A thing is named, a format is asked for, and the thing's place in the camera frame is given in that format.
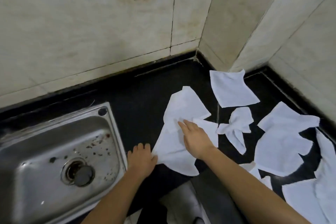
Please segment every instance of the sink drain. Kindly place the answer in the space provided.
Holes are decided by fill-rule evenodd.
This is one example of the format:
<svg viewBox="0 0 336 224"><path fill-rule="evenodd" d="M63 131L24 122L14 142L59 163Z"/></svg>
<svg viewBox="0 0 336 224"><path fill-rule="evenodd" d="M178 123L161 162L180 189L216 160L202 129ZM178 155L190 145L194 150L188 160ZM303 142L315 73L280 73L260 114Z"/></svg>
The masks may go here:
<svg viewBox="0 0 336 224"><path fill-rule="evenodd" d="M62 168L61 181L66 185L78 187L89 185L95 177L95 170L82 158L68 161Z"/></svg>

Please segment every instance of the stain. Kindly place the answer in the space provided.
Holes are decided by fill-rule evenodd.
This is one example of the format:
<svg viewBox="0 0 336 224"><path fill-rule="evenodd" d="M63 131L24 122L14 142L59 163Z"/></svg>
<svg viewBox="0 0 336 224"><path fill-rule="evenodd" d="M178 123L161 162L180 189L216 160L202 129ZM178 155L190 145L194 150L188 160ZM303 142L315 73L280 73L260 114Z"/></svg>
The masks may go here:
<svg viewBox="0 0 336 224"><path fill-rule="evenodd" d="M55 162L56 159L57 159L56 157L52 157L52 158L49 159L49 162L53 163L53 162Z"/></svg>

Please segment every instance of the sink basin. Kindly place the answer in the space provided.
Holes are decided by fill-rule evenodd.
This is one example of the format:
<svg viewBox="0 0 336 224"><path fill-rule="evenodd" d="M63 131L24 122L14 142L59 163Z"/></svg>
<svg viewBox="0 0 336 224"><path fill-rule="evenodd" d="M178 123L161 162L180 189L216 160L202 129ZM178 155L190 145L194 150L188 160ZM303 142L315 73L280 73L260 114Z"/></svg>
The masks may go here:
<svg viewBox="0 0 336 224"><path fill-rule="evenodd" d="M6 135L0 139L0 222L69 222L93 209L126 169L109 103Z"/></svg>

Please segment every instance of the left hand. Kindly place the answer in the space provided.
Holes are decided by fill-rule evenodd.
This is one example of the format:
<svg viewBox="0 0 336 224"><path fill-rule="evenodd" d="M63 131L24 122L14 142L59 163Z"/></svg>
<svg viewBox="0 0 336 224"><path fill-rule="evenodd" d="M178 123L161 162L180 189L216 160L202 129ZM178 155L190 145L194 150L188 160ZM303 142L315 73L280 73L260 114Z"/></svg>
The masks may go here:
<svg viewBox="0 0 336 224"><path fill-rule="evenodd" d="M157 156L152 157L151 146L146 144L144 147L142 143L139 143L134 146L133 152L128 151L127 153L127 171L144 180L153 172L157 161Z"/></svg>

